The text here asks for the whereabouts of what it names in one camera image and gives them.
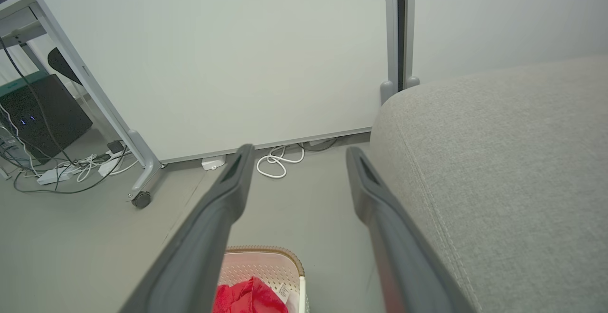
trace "gray fabric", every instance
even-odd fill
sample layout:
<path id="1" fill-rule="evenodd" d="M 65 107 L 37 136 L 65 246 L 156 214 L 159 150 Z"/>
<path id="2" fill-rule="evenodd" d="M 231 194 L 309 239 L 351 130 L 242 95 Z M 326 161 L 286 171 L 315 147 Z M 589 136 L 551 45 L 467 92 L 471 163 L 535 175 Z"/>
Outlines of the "gray fabric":
<path id="1" fill-rule="evenodd" d="M 478 311 L 608 311 L 608 56 L 410 88 L 370 146 Z"/>

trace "black caster wheel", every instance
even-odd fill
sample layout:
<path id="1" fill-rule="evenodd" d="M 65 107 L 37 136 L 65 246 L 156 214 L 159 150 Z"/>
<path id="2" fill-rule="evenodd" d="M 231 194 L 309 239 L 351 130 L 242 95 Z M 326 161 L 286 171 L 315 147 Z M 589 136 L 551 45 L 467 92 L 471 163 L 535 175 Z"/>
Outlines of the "black caster wheel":
<path id="1" fill-rule="evenodd" d="M 149 192 L 139 192 L 137 193 L 137 196 L 135 196 L 135 199 L 131 200 L 131 203 L 138 209 L 143 209 L 148 206 L 151 201 L 152 197 Z"/>

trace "white plastic basket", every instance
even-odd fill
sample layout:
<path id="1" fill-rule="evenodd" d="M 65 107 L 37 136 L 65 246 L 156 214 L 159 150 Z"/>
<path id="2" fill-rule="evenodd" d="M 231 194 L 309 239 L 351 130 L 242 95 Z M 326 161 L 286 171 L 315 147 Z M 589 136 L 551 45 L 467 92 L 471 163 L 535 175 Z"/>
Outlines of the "white plastic basket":
<path id="1" fill-rule="evenodd" d="M 304 268 L 293 252 L 285 248 L 266 246 L 226 249 L 218 285 L 236 285 L 252 276 L 260 278 L 274 291 L 284 283 L 290 291 L 299 295 L 299 302 L 296 304 L 298 311 L 289 313 L 309 313 Z"/>

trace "red clothing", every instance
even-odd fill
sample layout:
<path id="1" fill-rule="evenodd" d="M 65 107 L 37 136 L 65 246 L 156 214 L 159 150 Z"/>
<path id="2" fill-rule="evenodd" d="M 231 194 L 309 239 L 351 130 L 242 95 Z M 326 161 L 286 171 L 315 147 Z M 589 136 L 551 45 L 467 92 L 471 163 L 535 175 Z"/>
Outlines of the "red clothing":
<path id="1" fill-rule="evenodd" d="M 288 313 L 280 298 L 257 277 L 232 287 L 220 285 L 213 313 Z"/>

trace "floor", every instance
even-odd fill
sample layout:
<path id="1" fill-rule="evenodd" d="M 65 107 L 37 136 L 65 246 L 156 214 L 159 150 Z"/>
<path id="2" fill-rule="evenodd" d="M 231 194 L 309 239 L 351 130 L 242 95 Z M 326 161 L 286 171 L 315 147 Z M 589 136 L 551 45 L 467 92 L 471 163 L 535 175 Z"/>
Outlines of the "floor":
<path id="1" fill-rule="evenodd" d="M 352 208 L 345 168 L 349 145 L 367 149 L 369 134 L 307 153 L 300 164 L 287 165 L 284 179 L 254 171 L 245 213 L 228 240 L 230 246 L 295 252 L 306 271 L 311 312 L 384 311 L 369 235 Z M 104 150 L 102 135 L 92 129 L 67 152 L 75 158 Z M 289 152 L 287 157 L 299 157 L 296 148 Z M 69 196 L 22 194 L 13 189 L 13 179 L 0 180 L 0 311 L 118 311 L 219 176 L 196 160 L 170 164 L 150 206 L 138 210 L 126 194 L 140 173 L 135 166 Z M 59 189 L 86 187 L 99 179 L 95 175 Z M 20 179 L 19 186 L 39 188 L 33 182 Z"/>

